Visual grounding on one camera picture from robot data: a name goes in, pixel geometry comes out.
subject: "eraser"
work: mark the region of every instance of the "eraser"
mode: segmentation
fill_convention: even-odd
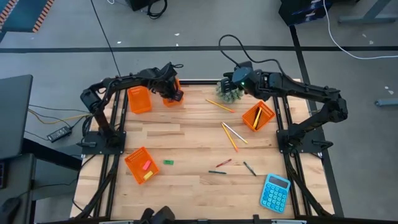
[[[154,173],[152,171],[149,171],[147,174],[144,176],[144,180],[147,180],[149,177],[151,177]]]
[[[147,170],[150,165],[150,161],[147,161],[145,165],[142,167],[144,170]]]

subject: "wooden table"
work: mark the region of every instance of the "wooden table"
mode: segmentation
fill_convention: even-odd
[[[283,156],[278,151],[275,135],[276,119],[255,133],[242,122],[242,114],[259,100],[246,95],[229,105],[235,110],[235,113],[230,113],[205,101],[205,98],[219,101],[214,85],[185,85],[182,89],[185,94],[180,106],[167,108],[159,95],[153,95],[151,112],[127,113],[126,150],[119,163],[111,219],[138,220],[145,208],[158,211],[164,205],[169,206],[179,220],[252,219],[254,214],[259,214],[260,218],[293,218],[290,196],[283,214],[272,212],[259,204],[266,175],[273,173],[286,177]],[[294,123],[309,116],[305,100],[294,97],[288,97],[288,100]],[[274,110],[272,98],[266,104]],[[108,117],[111,105],[105,111]],[[284,112],[282,117],[284,127],[287,127]],[[232,135],[239,147],[239,152],[235,152],[220,125],[221,121],[231,126],[249,144]],[[93,122],[92,129],[95,128],[97,124]],[[138,185],[124,158],[142,146],[148,149],[160,172],[148,182]],[[231,162],[215,168],[230,158]],[[164,159],[174,160],[174,165],[163,165]],[[301,154],[301,160],[307,187],[325,210],[333,213],[321,160],[310,154]],[[75,195],[77,205],[84,207],[95,193],[102,161],[103,156],[98,155],[81,170]],[[250,173],[243,161],[254,169],[257,177]],[[209,170],[228,174],[210,174]],[[304,214],[300,192],[297,197],[300,212]],[[107,198],[105,192],[100,215],[104,214]],[[79,212],[73,207],[71,216]]]

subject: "calculator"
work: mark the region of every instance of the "calculator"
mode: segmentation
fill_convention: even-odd
[[[274,212],[283,213],[289,188],[289,180],[275,174],[268,174],[262,190],[260,205]]]

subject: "power adapter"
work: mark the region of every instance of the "power adapter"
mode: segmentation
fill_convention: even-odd
[[[50,140],[51,143],[58,141],[61,138],[64,138],[66,136],[69,136],[72,134],[72,129],[69,128],[68,126],[65,126],[63,128],[60,128],[53,133],[49,134],[47,138]]]

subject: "orange basket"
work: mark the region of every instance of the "orange basket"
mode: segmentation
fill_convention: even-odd
[[[144,86],[136,86],[128,89],[130,110],[135,114],[140,114],[152,110],[149,90]]]
[[[159,172],[159,168],[145,147],[135,150],[124,161],[138,184],[143,184]],[[147,161],[150,161],[149,167],[144,168]]]
[[[180,80],[176,77],[175,78],[175,84],[176,84],[176,88],[178,90],[181,90],[181,85],[180,85]],[[184,97],[181,98],[181,100],[175,101],[175,100],[170,100],[170,99],[165,99],[163,98],[163,104],[167,107],[171,107],[171,106],[175,106],[175,105],[180,105],[182,104],[182,101],[184,100]]]
[[[254,121],[257,116],[257,109],[260,108],[261,114],[258,121],[257,129],[253,127]],[[252,131],[259,131],[262,127],[264,127],[270,120],[272,120],[275,116],[275,113],[263,102],[259,101],[256,105],[254,105],[248,112],[246,112],[242,118],[243,122],[249,126]]]

